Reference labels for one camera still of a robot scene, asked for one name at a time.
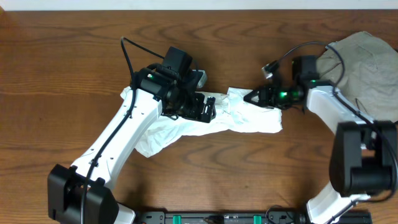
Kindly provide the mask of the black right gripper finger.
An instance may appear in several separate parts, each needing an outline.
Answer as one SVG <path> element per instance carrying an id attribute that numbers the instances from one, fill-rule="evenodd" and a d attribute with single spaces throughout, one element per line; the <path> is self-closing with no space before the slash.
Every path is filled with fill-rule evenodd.
<path id="1" fill-rule="evenodd" d="M 261 89 L 252 90 L 247 95 L 244 96 L 244 100 L 260 100 L 261 99 Z"/>
<path id="2" fill-rule="evenodd" d="M 262 107 L 262 108 L 264 107 L 264 102 L 261 101 L 258 96 L 247 97 L 247 98 L 245 98 L 245 102 L 250 103 L 255 106 L 258 106 L 258 107 Z"/>

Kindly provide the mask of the white t-shirt with black print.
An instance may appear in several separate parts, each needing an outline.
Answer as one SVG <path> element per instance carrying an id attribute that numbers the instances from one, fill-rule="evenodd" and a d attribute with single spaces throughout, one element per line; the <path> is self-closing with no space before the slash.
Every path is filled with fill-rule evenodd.
<path id="1" fill-rule="evenodd" d="M 238 133 L 278 133 L 282 130 L 280 109 L 261 108 L 244 101 L 251 90 L 228 88 L 226 94 L 204 92 L 214 97 L 216 117 L 210 123 L 160 116 L 142 135 L 135 149 L 151 157 L 182 136 L 202 136 L 231 130 Z"/>

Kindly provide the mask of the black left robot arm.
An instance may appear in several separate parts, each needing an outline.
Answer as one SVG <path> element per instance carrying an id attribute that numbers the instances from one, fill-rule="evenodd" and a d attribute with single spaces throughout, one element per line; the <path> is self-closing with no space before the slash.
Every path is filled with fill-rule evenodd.
<path id="1" fill-rule="evenodd" d="M 161 63 L 132 73 L 116 115 L 70 167 L 54 166 L 47 177 L 48 215 L 59 223 L 134 223 L 136 213 L 115 199 L 120 171 L 148 128 L 161 116 L 210 123 L 215 98 L 197 92 L 203 70 L 192 57 L 170 47 Z"/>

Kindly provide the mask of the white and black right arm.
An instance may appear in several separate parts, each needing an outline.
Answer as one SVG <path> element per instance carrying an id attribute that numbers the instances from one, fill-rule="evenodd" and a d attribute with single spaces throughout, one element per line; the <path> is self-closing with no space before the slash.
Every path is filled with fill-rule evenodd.
<path id="1" fill-rule="evenodd" d="M 271 82 L 244 96 L 262 108 L 286 110 L 295 105 L 316 114 L 335 135 L 329 181 L 311 198 L 305 211 L 277 208 L 266 212 L 268 223 L 371 223 L 368 213 L 351 213 L 359 203 L 376 203 L 377 195 L 397 190 L 397 128 L 377 121 L 351 104 L 334 83 L 321 80 L 314 55 L 292 61 L 294 84 L 282 86 L 279 61 L 262 68 Z"/>

